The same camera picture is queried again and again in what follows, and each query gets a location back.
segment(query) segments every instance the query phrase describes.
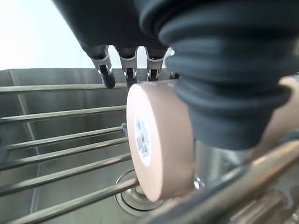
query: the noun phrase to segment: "drain strainer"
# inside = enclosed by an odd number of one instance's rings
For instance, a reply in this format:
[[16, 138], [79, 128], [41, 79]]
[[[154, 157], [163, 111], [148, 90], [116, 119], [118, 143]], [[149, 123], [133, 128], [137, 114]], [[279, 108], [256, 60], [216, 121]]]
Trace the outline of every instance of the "drain strainer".
[[[134, 177], [136, 177], [135, 171], [130, 170], [121, 175], [116, 183], [120, 183]], [[138, 217], [144, 216], [149, 211], [160, 207], [164, 203], [164, 201], [151, 202], [149, 199], [147, 199], [140, 186], [128, 189], [115, 195], [114, 197], [122, 209], [131, 215]]]

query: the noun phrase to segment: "sink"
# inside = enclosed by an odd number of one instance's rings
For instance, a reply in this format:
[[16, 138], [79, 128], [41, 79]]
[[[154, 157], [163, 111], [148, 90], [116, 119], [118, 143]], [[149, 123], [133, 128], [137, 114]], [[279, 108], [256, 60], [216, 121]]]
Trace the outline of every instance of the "sink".
[[[125, 83], [121, 69], [115, 69], [114, 75], [117, 83]], [[137, 77], [139, 81], [146, 80], [146, 70], [138, 70]], [[169, 73], [166, 70], [162, 70], [160, 79], [168, 78]], [[17, 69], [0, 71], [0, 86], [99, 83], [101, 83], [100, 75], [94, 69]], [[126, 95], [127, 90], [125, 88], [88, 91], [37, 91], [24, 94], [0, 93], [0, 116], [3, 118], [46, 112], [113, 107], [125, 105]], [[36, 147], [19, 148], [8, 152], [7, 146], [9, 145], [120, 127], [121, 123], [125, 121], [125, 110], [117, 110], [93, 115], [42, 119], [31, 122], [0, 122], [0, 165], [12, 164], [12, 161], [22, 158], [53, 154], [60, 150], [124, 138], [125, 135], [122, 131], [117, 131], [68, 141], [64, 140], [50, 145], [41, 144]], [[0, 192], [7, 185], [19, 182], [24, 183], [25, 180], [50, 175], [127, 153], [129, 153], [128, 144], [121, 143], [3, 170], [0, 172]], [[51, 206], [113, 186], [124, 173], [133, 169], [132, 161], [126, 160], [112, 166], [70, 176], [13, 194], [7, 195], [4, 193], [0, 197], [0, 222], [34, 214]], [[67, 214], [49, 219], [45, 223], [129, 224], [140, 218], [140, 215], [132, 215], [121, 208], [115, 197], [111, 196]]]

